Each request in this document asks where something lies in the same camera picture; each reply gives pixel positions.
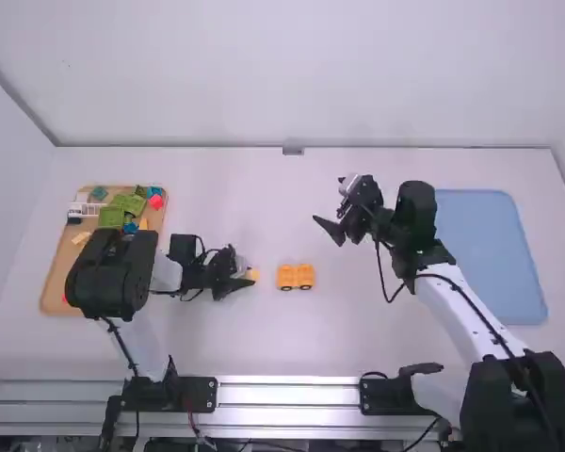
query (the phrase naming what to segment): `cork board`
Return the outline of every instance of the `cork board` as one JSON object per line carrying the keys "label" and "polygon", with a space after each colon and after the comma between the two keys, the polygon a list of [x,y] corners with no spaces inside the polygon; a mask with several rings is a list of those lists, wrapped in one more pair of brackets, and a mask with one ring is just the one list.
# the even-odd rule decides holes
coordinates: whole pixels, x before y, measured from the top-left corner
{"label": "cork board", "polygon": [[[129,194],[134,193],[136,186],[104,186],[108,191],[106,198],[100,202],[109,204],[113,197],[119,193]],[[90,192],[94,186],[83,186],[78,192]],[[72,201],[75,197],[75,193],[72,193]],[[152,231],[157,231],[161,233],[161,228],[163,226],[163,219],[165,217],[166,208],[168,206],[168,194],[166,190],[163,190],[163,200],[164,205],[161,209],[154,210],[148,203],[144,207],[142,215],[137,218],[139,222],[142,218],[146,218],[149,223],[149,229]],[[66,218],[67,211],[63,212],[63,218]],[[79,253],[84,248],[87,241],[83,244],[74,245],[72,239],[78,234],[83,232],[92,233],[98,225],[98,217],[83,218],[81,224],[66,224],[63,229],[63,234],[58,242],[58,247],[56,248],[55,257],[53,258],[53,263],[51,264],[50,271],[46,277],[44,283],[44,290],[42,291],[40,298],[40,310],[46,315],[65,315],[65,316],[76,316],[82,315],[82,312],[71,307],[64,300],[65,291],[65,279],[67,274],[71,269],[75,259],[79,256]]]}

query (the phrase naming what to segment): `blue mat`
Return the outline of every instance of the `blue mat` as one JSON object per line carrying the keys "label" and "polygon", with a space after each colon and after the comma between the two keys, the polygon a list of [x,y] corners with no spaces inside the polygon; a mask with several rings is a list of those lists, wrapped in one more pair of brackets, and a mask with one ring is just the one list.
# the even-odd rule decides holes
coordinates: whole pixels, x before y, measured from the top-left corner
{"label": "blue mat", "polygon": [[497,190],[436,190],[438,237],[468,283],[508,325],[540,325],[548,310],[517,208]]}

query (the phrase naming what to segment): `toy car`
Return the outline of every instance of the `toy car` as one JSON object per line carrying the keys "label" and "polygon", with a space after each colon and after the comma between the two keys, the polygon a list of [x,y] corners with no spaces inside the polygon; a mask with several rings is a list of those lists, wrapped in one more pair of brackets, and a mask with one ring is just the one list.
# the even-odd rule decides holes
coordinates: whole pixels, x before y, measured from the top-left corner
{"label": "toy car", "polygon": [[279,266],[276,284],[285,292],[294,288],[310,290],[315,284],[314,267],[309,264]]}

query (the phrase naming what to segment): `black clamp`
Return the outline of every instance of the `black clamp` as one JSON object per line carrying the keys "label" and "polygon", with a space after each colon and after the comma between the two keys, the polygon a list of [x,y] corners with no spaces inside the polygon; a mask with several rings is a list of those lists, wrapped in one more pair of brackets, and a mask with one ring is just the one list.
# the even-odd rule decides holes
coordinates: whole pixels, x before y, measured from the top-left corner
{"label": "black clamp", "polygon": [[367,372],[360,378],[360,411],[365,416],[434,414],[414,400],[411,377],[433,374],[444,367],[437,363],[420,363],[401,367],[397,377],[387,378],[380,372]]}

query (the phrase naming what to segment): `cable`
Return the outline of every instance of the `cable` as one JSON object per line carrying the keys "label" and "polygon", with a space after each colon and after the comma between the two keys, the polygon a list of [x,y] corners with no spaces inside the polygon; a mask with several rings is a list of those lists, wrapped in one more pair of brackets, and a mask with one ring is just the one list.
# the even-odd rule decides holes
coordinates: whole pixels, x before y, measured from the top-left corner
{"label": "cable", "polygon": [[421,436],[419,436],[413,443],[411,443],[410,445],[407,445],[405,448],[403,448],[400,452],[408,452],[409,450],[414,449],[421,441],[423,441],[425,439],[427,434],[431,431],[432,428],[435,427],[435,424],[437,424],[440,419],[441,419],[441,417],[436,417],[433,420],[433,422],[431,424],[429,424],[429,427],[425,428],[425,431],[423,431],[423,433],[421,433]]}
{"label": "cable", "polygon": [[228,444],[243,444],[243,446],[237,452],[241,452],[249,444],[266,445],[268,447],[272,447],[273,449],[285,450],[287,452],[306,452],[303,449],[290,447],[288,445],[271,443],[269,441],[253,440],[251,438],[249,438],[247,441],[236,441],[236,440],[228,440],[228,439],[218,439],[218,441],[221,443],[228,443]]}
{"label": "cable", "polygon": [[548,435],[551,438],[551,443],[553,443],[553,449],[555,449],[556,452],[558,452],[560,450],[560,448],[559,448],[557,437],[555,436],[555,430],[554,430],[553,425],[550,421],[548,413],[546,412],[546,410],[544,409],[544,407],[541,403],[540,395],[538,394],[538,391],[536,390],[534,384],[531,382],[531,379],[529,378],[529,374],[527,372],[525,372],[525,369],[523,369],[523,367],[519,363],[517,357],[512,352],[512,350],[509,348],[509,346],[507,346],[506,341],[502,337],[502,335],[496,330],[496,328],[493,327],[493,325],[490,323],[490,321],[479,310],[479,308],[477,308],[477,306],[473,303],[473,301],[469,298],[469,296],[462,290],[462,288],[458,284],[453,282],[450,278],[447,278],[444,275],[438,275],[437,273],[420,273],[420,274],[414,276],[414,278],[415,279],[418,279],[418,278],[435,278],[435,279],[444,281],[444,282],[446,282],[450,285],[450,288],[452,290],[458,292],[464,298],[464,300],[467,302],[467,304],[471,307],[471,309],[473,309],[473,311],[479,317],[481,322],[486,326],[488,331],[492,334],[494,340],[505,351],[505,353],[508,356],[508,360],[515,366],[517,371],[521,374],[521,376],[524,380],[525,386],[527,387],[527,389],[529,390],[529,393],[531,394],[531,398],[534,402],[534,405],[536,405],[536,408],[538,409],[538,412],[540,413],[542,422],[544,423],[544,426],[548,430]]}
{"label": "cable", "polygon": [[[389,249],[389,245],[385,242],[382,242],[385,248]],[[383,290],[383,296],[385,297],[385,301],[388,303],[393,303],[394,300],[397,298],[399,293],[402,291],[404,287],[406,287],[406,283],[403,282],[394,292],[391,298],[387,297],[387,290],[385,289],[385,280],[383,279],[383,268],[380,264],[380,246],[379,241],[375,238],[375,251],[377,252],[377,267],[379,268],[379,278],[380,278],[380,288]]]}
{"label": "cable", "polygon": [[192,301],[193,299],[195,299],[196,297],[198,297],[200,294],[202,294],[204,290],[205,290],[205,289],[199,289],[199,292],[197,292],[195,295],[193,295],[193,296],[192,296],[191,298],[189,298],[189,299],[182,299],[182,295],[180,295],[180,301],[184,301],[184,302],[186,302],[186,301]]}
{"label": "cable", "polygon": [[389,379],[389,377],[387,377],[387,375],[383,374],[382,372],[379,372],[377,370],[371,370],[369,372],[365,372],[362,374],[362,376],[360,377],[360,379],[363,379],[364,377],[381,377],[382,379]]}
{"label": "cable", "polygon": [[[120,335],[120,332],[118,331],[118,327],[113,323],[113,320],[111,320],[108,317],[102,317],[101,316],[99,318],[101,320],[103,320],[108,325],[109,328],[108,328],[107,331],[112,332],[113,335],[115,336],[115,340],[117,341],[117,343],[120,346],[121,353],[123,353],[123,356],[125,357],[125,359],[128,362],[128,367],[130,369],[132,369],[132,372],[134,373],[134,377],[138,378],[139,373],[138,373],[137,364],[134,363],[134,360],[132,359],[132,355],[130,354],[128,347],[125,346],[123,339],[121,339],[121,335]],[[136,441],[138,440],[139,434],[140,434],[140,413],[138,412],[138,410],[136,410],[136,435],[134,437],[134,444],[136,444]]]}

